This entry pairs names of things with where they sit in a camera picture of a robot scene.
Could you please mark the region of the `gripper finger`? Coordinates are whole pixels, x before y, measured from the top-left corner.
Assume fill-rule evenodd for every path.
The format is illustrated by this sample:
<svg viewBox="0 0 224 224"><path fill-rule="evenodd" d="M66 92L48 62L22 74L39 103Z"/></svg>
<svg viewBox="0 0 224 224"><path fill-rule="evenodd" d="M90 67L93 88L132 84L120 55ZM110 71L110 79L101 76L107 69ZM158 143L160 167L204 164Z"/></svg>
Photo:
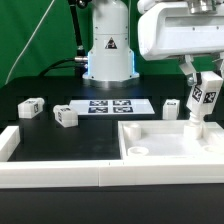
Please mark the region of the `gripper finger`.
<svg viewBox="0 0 224 224"><path fill-rule="evenodd" d="M194 58L192 55L184 55L179 58L179 67L187 78L189 86L196 86L202 84L201 73L197 72L194 65Z"/></svg>
<svg viewBox="0 0 224 224"><path fill-rule="evenodd" d="M224 79L224 53L219 54L219 58L217 59L216 64L218 73Z"/></svg>

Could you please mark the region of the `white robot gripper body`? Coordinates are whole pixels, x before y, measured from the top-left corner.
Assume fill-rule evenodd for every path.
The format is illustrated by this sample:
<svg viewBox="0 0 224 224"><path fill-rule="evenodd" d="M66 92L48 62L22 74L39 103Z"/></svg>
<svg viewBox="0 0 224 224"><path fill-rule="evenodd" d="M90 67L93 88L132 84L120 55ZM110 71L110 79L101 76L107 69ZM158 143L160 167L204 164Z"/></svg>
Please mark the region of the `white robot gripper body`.
<svg viewBox="0 0 224 224"><path fill-rule="evenodd" d="M191 14L185 1L157 3L138 21L138 43L145 60L223 52L224 4Z"/></svg>

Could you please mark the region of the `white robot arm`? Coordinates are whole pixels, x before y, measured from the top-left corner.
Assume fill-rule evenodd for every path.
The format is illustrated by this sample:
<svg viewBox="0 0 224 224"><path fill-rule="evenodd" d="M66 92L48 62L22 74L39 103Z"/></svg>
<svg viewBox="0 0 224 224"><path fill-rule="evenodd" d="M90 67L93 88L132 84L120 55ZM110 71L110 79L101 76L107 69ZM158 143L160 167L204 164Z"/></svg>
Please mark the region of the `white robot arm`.
<svg viewBox="0 0 224 224"><path fill-rule="evenodd" d="M195 56L224 54L224 0L139 0L138 46L147 61L180 58L185 74ZM93 1L93 46L86 83L123 87L139 79L129 47L129 11L121 0Z"/></svg>

